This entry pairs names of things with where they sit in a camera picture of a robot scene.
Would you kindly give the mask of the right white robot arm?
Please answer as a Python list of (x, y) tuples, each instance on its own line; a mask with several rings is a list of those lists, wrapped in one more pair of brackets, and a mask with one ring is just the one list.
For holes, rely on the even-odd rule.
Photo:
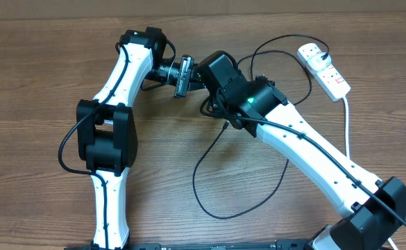
[(305, 244), (306, 249), (379, 249), (406, 225), (406, 186), (382, 181), (316, 132), (267, 78), (247, 81), (232, 56), (216, 51), (196, 67), (215, 108), (236, 129), (272, 146), (324, 193), (341, 216)]

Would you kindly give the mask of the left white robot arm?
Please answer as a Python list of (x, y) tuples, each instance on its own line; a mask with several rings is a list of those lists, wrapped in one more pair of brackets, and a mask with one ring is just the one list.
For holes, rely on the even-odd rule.
[(159, 28), (126, 31), (117, 43), (119, 57), (93, 100), (76, 108), (78, 154), (91, 176), (96, 204), (96, 230), (90, 249), (125, 249), (130, 236), (126, 220), (126, 182), (137, 155), (133, 104), (144, 80), (156, 87), (173, 85), (183, 97), (193, 76), (194, 60), (164, 58), (171, 42)]

